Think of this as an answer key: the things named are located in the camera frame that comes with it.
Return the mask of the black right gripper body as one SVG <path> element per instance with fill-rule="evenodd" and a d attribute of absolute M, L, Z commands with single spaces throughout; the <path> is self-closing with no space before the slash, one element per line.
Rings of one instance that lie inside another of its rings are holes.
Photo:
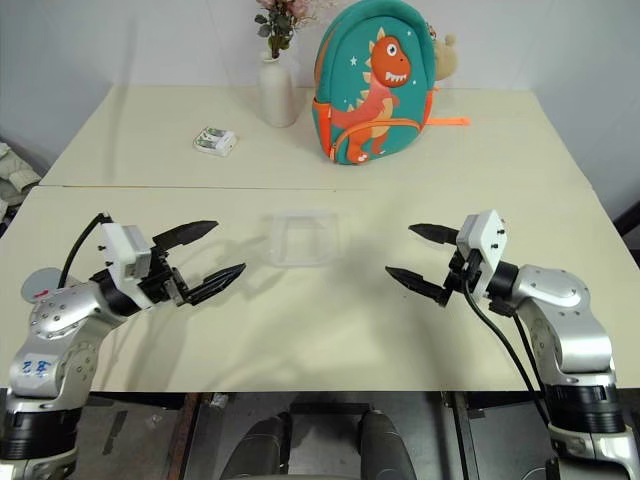
<path fill-rule="evenodd" d="M 472 249 L 467 257 L 464 257 L 457 249 L 449 261 L 449 273 L 444 282 L 447 297 L 454 292 L 463 293 L 464 285 L 467 285 L 469 293 L 473 293 L 481 276 L 480 265 L 483 257 L 478 249 Z"/>

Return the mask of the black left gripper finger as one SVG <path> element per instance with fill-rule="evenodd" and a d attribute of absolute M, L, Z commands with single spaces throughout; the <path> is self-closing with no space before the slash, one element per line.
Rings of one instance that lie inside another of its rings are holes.
<path fill-rule="evenodd" d="M 207 299 L 216 296 L 229 287 L 246 269 L 246 264 L 241 263 L 224 268 L 206 277 L 203 282 L 185 295 L 185 302 L 196 306 Z"/>
<path fill-rule="evenodd" d="M 219 223 L 215 220 L 198 220 L 162 232 L 154 236 L 152 240 L 154 245 L 160 249 L 172 249 L 199 240 L 218 225 Z"/>

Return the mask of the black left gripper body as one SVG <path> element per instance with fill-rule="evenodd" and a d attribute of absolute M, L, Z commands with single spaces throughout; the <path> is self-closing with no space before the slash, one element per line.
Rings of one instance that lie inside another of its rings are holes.
<path fill-rule="evenodd" d="M 152 305 L 173 301 L 177 306 L 190 304 L 190 290 L 177 268 L 168 261 L 168 252 L 158 246 L 150 250 L 150 267 L 137 287 Z"/>

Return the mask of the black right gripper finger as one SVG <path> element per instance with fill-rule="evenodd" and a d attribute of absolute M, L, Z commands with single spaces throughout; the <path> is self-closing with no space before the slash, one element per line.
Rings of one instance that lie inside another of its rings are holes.
<path fill-rule="evenodd" d="M 409 229 L 422 238 L 438 244 L 455 245 L 459 231 L 443 225 L 419 223 L 409 226 Z"/>
<path fill-rule="evenodd" d="M 386 266 L 385 270 L 407 289 L 434 300 L 442 307 L 447 305 L 451 292 L 444 287 L 426 281 L 421 275 L 403 268 Z"/>

